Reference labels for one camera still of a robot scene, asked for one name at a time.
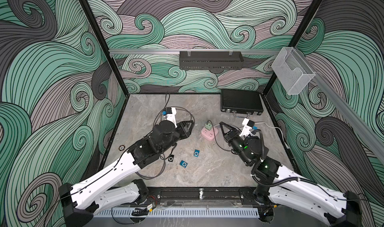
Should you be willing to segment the green charger adapter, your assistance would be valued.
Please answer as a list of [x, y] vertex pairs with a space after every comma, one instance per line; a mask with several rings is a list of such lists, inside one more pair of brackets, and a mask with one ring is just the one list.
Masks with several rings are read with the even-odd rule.
[[206, 130], [208, 130], [208, 131], [210, 131], [211, 129], [212, 129], [212, 124], [210, 123], [210, 122], [206, 122], [206, 124], [205, 124], [205, 129]]

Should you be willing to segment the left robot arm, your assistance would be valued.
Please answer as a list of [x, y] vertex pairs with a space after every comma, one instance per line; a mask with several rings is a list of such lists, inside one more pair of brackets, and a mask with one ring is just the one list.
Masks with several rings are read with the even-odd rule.
[[161, 154], [187, 139], [195, 126], [193, 120], [177, 124], [164, 120], [153, 126], [150, 133], [136, 141], [121, 156], [91, 177], [76, 183], [65, 183], [59, 188], [65, 224], [83, 227], [94, 215], [125, 203], [144, 202], [149, 190], [144, 181], [114, 188], [126, 177], [157, 161]]

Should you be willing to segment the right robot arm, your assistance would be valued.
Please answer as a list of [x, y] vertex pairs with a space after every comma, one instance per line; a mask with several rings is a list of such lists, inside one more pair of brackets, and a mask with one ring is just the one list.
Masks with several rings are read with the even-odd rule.
[[263, 132], [255, 127], [253, 121], [244, 119], [242, 129], [224, 122], [219, 125], [231, 152], [251, 168], [251, 177], [257, 183], [253, 196], [259, 203], [260, 221], [271, 222], [274, 208], [285, 206], [329, 227], [362, 226], [359, 195], [321, 186], [269, 157]]

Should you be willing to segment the pink power strip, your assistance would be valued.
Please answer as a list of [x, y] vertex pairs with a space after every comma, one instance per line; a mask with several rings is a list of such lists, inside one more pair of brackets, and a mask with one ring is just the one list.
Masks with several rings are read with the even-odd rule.
[[204, 127], [201, 130], [201, 136], [208, 141], [214, 141], [218, 133], [219, 130], [216, 127], [213, 127], [211, 130], [208, 130]]

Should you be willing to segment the black hard case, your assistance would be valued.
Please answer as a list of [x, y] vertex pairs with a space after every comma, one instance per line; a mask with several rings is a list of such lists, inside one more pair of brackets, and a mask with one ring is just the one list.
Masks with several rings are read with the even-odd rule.
[[221, 111], [243, 115], [261, 115], [264, 112], [261, 95], [248, 90], [221, 90]]

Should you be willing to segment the blue mp3 player near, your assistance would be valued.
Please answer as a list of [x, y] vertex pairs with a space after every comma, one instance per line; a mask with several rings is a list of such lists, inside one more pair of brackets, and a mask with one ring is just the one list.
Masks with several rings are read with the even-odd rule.
[[180, 166], [182, 166], [183, 168], [186, 168], [188, 166], [188, 163], [183, 161], [183, 160], [181, 160]]

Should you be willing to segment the black wall shelf tray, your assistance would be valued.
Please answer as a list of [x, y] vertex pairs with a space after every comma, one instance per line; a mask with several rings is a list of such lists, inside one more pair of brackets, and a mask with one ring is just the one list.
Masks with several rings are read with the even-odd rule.
[[179, 66], [182, 70], [208, 70], [214, 74], [225, 70], [240, 70], [244, 58], [239, 51], [181, 51]]

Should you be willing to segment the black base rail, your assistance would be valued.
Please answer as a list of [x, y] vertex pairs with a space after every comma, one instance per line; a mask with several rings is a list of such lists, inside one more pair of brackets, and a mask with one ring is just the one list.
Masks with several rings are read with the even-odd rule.
[[160, 201], [253, 200], [256, 187], [148, 187]]

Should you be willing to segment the clear acrylic wall holder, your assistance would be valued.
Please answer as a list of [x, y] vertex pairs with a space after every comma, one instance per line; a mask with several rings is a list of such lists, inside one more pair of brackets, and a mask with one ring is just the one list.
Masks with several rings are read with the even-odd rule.
[[288, 95], [299, 95], [316, 75], [305, 55], [294, 47], [283, 47], [272, 69]]

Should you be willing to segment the aluminium rail back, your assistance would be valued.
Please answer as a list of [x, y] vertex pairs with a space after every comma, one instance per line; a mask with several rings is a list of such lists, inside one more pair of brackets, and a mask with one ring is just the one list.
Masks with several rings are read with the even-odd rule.
[[232, 53], [234, 51], [239, 51], [243, 55], [278, 55], [281, 49], [155, 49], [155, 48], [132, 48], [132, 49], [110, 49], [109, 53], [111, 55], [177, 55], [180, 52], [187, 51], [202, 51], [202, 52], [228, 52]]

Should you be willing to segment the aluminium rail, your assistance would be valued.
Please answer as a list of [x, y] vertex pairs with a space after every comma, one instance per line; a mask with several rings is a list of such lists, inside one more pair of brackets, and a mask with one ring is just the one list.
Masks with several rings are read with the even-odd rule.
[[347, 84], [334, 65], [326, 58], [320, 55], [307, 58], [300, 50], [296, 48], [294, 50], [298, 54], [300, 66], [305, 71], [314, 74], [313, 80], [328, 96], [328, 100], [339, 110], [344, 120], [353, 128], [353, 131], [359, 139], [365, 143], [376, 158], [383, 163], [384, 141], [364, 122], [348, 103], [352, 93], [356, 93], [357, 90], [347, 90], [347, 87], [352, 85]]
[[232, 53], [234, 51], [239, 51], [243, 55], [278, 55], [281, 49], [155, 49], [155, 48], [132, 48], [132, 49], [110, 49], [109, 53], [111, 55], [177, 55], [180, 52], [187, 51], [202, 51], [202, 52], [228, 52]]

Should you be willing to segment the aluminium rail right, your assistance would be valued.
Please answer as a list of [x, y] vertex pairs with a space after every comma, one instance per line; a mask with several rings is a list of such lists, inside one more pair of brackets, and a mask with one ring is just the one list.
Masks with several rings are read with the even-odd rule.
[[347, 87], [352, 85], [347, 84], [334, 65], [326, 58], [320, 55], [307, 58], [300, 50], [296, 48], [294, 50], [298, 54], [300, 66], [305, 71], [314, 74], [313, 80], [328, 96], [328, 100], [339, 110], [344, 120], [353, 128], [353, 131], [359, 139], [365, 143], [376, 158], [383, 163], [384, 141], [364, 122], [348, 103], [352, 93], [356, 93], [357, 90], [347, 90]]

